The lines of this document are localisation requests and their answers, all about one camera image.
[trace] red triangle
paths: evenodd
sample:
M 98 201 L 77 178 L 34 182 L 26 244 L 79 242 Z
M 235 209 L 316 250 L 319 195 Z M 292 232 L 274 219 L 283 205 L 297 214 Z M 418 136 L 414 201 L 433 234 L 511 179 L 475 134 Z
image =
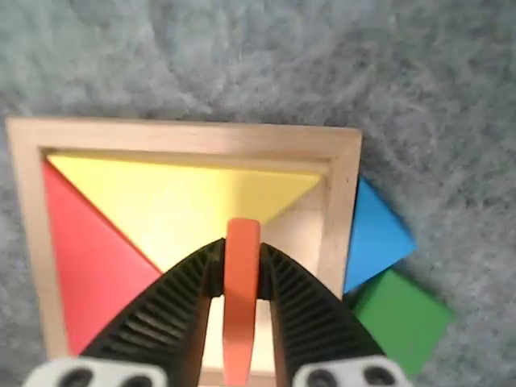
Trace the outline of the red triangle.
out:
M 43 169 L 69 351 L 78 355 L 160 272 L 47 161 Z

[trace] yellow triangle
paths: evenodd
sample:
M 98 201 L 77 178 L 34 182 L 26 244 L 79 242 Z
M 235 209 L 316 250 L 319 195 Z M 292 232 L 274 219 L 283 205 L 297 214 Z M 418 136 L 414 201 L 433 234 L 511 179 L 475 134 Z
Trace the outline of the yellow triangle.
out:
M 48 159 L 154 265 L 166 271 L 226 234 L 231 218 L 262 224 L 320 179 L 265 172 L 55 153 Z

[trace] wooden frame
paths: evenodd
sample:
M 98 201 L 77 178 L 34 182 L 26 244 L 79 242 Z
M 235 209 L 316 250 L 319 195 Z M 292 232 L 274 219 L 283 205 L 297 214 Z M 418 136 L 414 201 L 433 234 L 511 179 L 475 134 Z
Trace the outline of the wooden frame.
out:
M 342 294 L 360 158 L 357 130 L 75 118 L 10 118 L 7 129 L 50 357 L 68 354 L 41 168 L 44 155 L 56 149 L 152 152 L 181 160 L 323 173 L 323 183 L 292 211 L 298 211 L 296 216 L 322 211 L 319 257 L 311 271 L 338 297 Z M 283 226 L 279 222 L 264 233 L 274 243 Z M 263 385 L 266 379 L 270 375 L 253 376 L 250 385 Z M 220 371 L 203 370 L 201 384 L 220 385 L 221 380 Z

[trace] orange piece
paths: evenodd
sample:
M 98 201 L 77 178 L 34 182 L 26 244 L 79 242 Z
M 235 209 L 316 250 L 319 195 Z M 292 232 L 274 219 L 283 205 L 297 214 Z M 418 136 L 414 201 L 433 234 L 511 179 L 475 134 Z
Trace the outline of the orange piece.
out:
M 226 385 L 245 385 L 255 338 L 260 267 L 260 224 L 232 219 L 227 224 L 224 262 L 223 357 Z

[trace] blue triangle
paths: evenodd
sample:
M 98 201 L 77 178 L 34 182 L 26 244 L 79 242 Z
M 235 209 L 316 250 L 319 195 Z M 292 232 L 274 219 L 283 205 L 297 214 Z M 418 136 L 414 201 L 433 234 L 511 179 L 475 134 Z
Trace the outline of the blue triangle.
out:
M 344 292 L 383 272 L 416 248 L 400 219 L 360 177 Z

